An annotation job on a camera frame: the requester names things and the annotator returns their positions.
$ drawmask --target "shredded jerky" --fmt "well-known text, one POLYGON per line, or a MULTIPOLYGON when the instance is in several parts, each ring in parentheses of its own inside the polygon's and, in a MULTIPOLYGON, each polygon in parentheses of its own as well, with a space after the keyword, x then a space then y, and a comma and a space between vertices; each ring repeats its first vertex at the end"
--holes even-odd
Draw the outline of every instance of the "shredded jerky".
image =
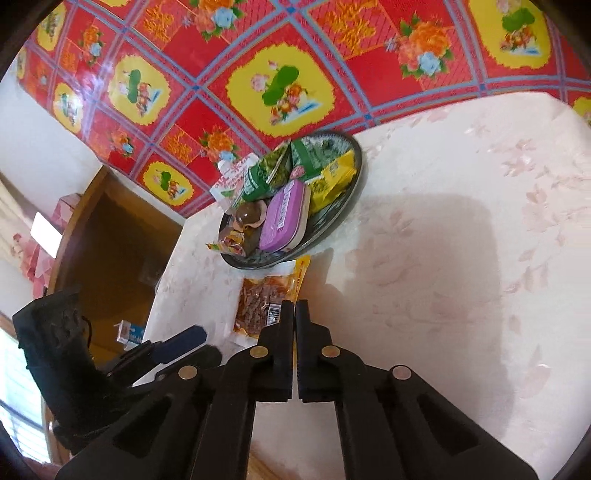
POLYGON ((249 336, 258 336, 267 325, 269 305, 281 304, 289 293, 290 277, 245 278, 242 282, 235 329, 244 329, 249 336))

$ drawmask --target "purple tin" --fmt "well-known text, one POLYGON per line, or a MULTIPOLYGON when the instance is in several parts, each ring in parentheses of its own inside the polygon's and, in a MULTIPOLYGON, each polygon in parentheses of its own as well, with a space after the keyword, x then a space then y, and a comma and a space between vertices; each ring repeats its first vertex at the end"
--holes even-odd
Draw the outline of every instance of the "purple tin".
POLYGON ((259 248, 266 252, 295 248, 304 238, 309 209, 310 188, 302 181, 290 181, 267 208, 259 248))

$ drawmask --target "floral ceiling pattern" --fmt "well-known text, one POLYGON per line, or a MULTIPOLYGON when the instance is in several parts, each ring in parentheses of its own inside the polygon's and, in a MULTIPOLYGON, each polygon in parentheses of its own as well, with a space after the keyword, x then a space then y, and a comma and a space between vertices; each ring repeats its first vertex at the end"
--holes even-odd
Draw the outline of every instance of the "floral ceiling pattern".
POLYGON ((530 0, 67 0, 17 57, 22 87, 181 215, 216 163, 319 128, 359 132, 516 90, 591 123, 591 81, 530 0))

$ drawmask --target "brass rivet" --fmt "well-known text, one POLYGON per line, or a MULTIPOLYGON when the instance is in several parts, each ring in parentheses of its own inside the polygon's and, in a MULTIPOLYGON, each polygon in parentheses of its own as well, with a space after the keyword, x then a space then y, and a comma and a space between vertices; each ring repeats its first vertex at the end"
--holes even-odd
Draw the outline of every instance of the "brass rivet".
POLYGON ((408 380, 412 374, 409 367, 405 367, 404 365, 398 365, 392 370, 392 375, 396 380, 408 380))
POLYGON ((178 375, 183 380, 191 380, 197 376, 197 368, 193 365, 185 365, 179 369, 178 375))
POLYGON ((251 348, 251 357, 253 358, 265 358, 269 355, 269 350, 266 347, 257 345, 251 348))
POLYGON ((340 355, 340 349, 334 345, 327 345, 322 349, 322 355, 326 358, 336 358, 340 355))

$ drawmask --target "black bracket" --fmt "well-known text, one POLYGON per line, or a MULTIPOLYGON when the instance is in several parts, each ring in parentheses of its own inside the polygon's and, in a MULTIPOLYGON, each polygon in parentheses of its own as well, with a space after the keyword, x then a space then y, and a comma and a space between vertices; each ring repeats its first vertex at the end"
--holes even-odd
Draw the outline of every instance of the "black bracket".
POLYGON ((348 480, 537 479, 408 367, 370 367, 333 345, 306 301, 285 301, 279 324, 224 366, 168 367, 56 479, 244 480, 256 402, 291 398, 294 330, 299 397, 335 403, 348 480))

